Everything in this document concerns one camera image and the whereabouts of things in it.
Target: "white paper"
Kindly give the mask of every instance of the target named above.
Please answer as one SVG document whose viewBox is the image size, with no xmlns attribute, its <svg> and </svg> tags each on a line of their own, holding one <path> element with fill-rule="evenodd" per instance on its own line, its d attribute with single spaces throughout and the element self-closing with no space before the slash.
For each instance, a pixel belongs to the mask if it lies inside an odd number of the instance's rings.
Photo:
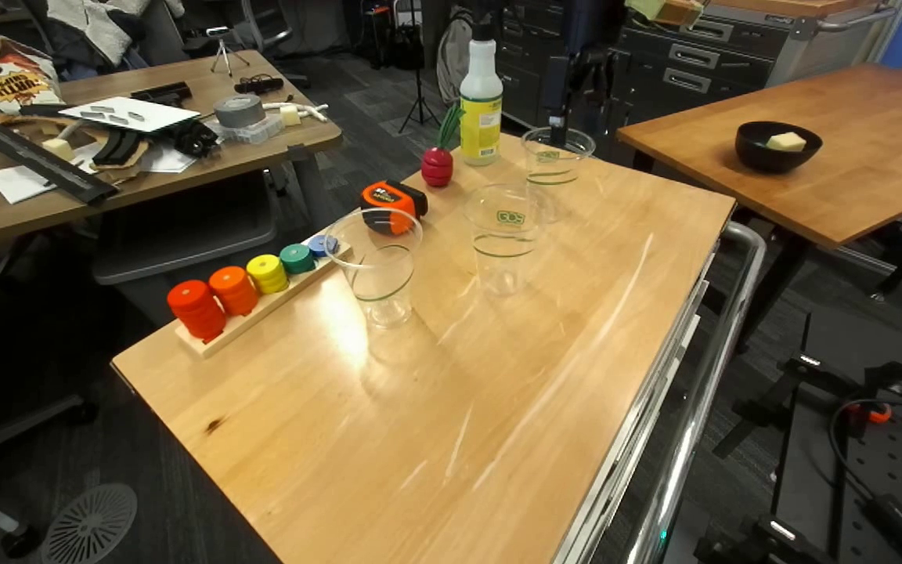
<svg viewBox="0 0 902 564">
<path fill-rule="evenodd" d="M 86 115 L 82 114 L 82 112 L 99 114 L 99 110 L 93 110 L 92 107 L 106 107 L 114 111 L 103 112 L 103 117 L 86 117 Z M 60 114 L 97 121 L 100 124 L 116 125 L 118 128 L 135 129 L 137 132 L 151 133 L 158 129 L 167 128 L 169 125 L 178 124 L 185 119 L 197 117 L 197 115 L 200 115 L 200 112 L 183 110 L 181 107 L 162 106 L 160 103 L 151 103 L 150 101 L 128 99 L 128 97 L 124 96 L 115 96 L 112 99 L 69 107 L 68 110 L 61 110 Z M 140 121 L 130 117 L 129 114 L 138 114 L 143 120 Z M 124 119 L 127 122 L 125 124 L 124 121 L 112 121 L 112 119 L 108 118 L 110 115 L 115 115 L 115 117 Z"/>
<path fill-rule="evenodd" d="M 187 167 L 196 162 L 197 159 L 195 157 L 179 153 L 178 150 L 172 149 L 171 144 L 155 143 L 141 156 L 139 165 L 143 172 L 178 174 L 178 172 L 185 171 Z"/>
<path fill-rule="evenodd" d="M 79 168 L 92 174 L 92 158 L 99 153 L 103 146 L 99 143 L 90 143 L 86 146 L 80 146 L 73 150 L 75 159 L 72 164 L 81 161 Z M 6 202 L 15 204 L 29 199 L 29 197 L 37 196 L 39 193 L 54 190 L 53 183 L 48 183 L 44 176 L 40 176 L 37 172 L 31 171 L 26 167 L 1 168 L 0 170 L 0 193 L 6 199 Z"/>
</svg>

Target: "black bowl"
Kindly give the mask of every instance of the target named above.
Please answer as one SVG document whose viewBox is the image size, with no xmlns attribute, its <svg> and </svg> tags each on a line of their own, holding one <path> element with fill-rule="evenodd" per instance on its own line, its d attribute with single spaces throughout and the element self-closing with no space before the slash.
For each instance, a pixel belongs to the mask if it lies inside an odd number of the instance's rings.
<svg viewBox="0 0 902 564">
<path fill-rule="evenodd" d="M 806 140 L 802 150 L 767 149 L 767 140 L 779 133 L 794 132 Z M 809 129 L 780 121 L 748 121 L 737 129 L 737 156 L 742 164 L 761 172 L 788 172 L 806 163 L 824 145 Z"/>
</svg>

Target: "black tripod stand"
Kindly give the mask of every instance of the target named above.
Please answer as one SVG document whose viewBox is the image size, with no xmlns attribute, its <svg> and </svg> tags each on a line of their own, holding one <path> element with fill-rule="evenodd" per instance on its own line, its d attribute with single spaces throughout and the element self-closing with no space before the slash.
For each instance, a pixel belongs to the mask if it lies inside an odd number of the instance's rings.
<svg viewBox="0 0 902 564">
<path fill-rule="evenodd" d="M 416 3 L 414 0 L 409 0 L 409 14 L 410 18 L 413 22 L 413 33 L 416 33 Z M 406 128 L 406 124 L 409 124 L 410 119 L 415 121 L 419 125 L 426 124 L 427 119 L 433 119 L 435 124 L 440 124 L 440 119 L 437 119 L 436 115 L 434 115 L 434 111 L 430 110 L 430 107 L 427 106 L 427 100 L 423 97 L 423 83 L 420 82 L 420 67 L 422 67 L 423 61 L 420 61 L 420 65 L 416 66 L 416 101 L 414 101 L 411 108 L 409 108 L 409 113 L 406 114 L 406 118 L 402 121 L 402 126 L 399 128 L 399 132 L 401 133 L 403 129 Z M 429 117 L 424 117 L 423 108 L 427 108 L 427 114 L 430 114 Z M 413 117 L 413 110 L 419 110 L 419 118 Z"/>
</svg>

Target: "chip bag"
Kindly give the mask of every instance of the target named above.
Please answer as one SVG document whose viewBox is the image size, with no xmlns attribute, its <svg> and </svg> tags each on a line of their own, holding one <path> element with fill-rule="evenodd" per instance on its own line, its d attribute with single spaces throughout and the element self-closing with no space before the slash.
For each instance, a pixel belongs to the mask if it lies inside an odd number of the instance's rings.
<svg viewBox="0 0 902 564">
<path fill-rule="evenodd" d="M 32 103 L 62 103 L 51 57 L 0 35 L 0 117 Z"/>
</svg>

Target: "spray bottle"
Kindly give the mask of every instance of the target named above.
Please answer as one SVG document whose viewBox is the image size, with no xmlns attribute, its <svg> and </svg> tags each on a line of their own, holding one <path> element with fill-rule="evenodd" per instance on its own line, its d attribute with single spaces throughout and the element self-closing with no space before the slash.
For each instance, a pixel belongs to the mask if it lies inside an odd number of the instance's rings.
<svg viewBox="0 0 902 564">
<path fill-rule="evenodd" d="M 489 165 L 500 153 L 503 82 L 496 74 L 494 29 L 491 11 L 472 27 L 468 74 L 461 82 L 461 153 L 473 167 Z"/>
</svg>

